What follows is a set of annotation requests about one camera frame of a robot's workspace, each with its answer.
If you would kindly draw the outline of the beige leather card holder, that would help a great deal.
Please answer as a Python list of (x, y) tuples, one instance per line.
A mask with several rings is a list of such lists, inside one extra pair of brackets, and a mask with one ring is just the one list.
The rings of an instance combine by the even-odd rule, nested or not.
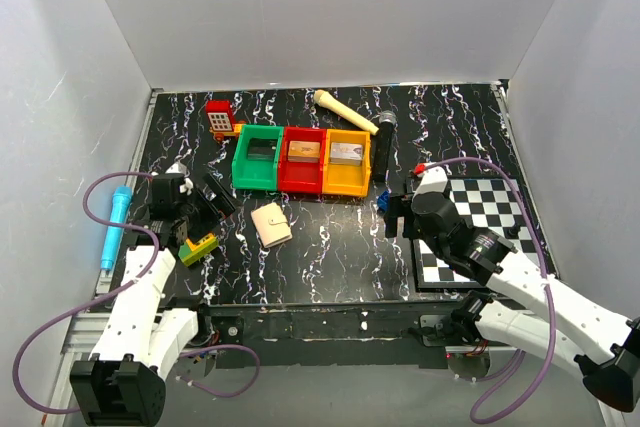
[(259, 239), (266, 249), (292, 239), (288, 219), (276, 203), (269, 203), (253, 210), (251, 219)]

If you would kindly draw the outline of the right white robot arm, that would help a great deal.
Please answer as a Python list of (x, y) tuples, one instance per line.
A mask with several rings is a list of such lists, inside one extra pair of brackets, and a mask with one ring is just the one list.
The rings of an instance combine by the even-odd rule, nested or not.
[(469, 294), (452, 315), (464, 339), (509, 344), (579, 374), (586, 390), (620, 412), (639, 402), (639, 321), (614, 313), (544, 273), (515, 245), (458, 213), (441, 192), (393, 194), (385, 235), (423, 241), (453, 272), (531, 311)]

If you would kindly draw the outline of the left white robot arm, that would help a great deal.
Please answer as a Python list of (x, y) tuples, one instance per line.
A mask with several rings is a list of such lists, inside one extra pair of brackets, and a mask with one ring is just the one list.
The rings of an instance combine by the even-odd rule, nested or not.
[(165, 380), (199, 334), (193, 307), (161, 308), (165, 284), (189, 240), (210, 234), (237, 208), (212, 175), (192, 181), (179, 167), (153, 177), (144, 210), (125, 242), (123, 291), (88, 359), (70, 383), (89, 426), (154, 426), (163, 413)]

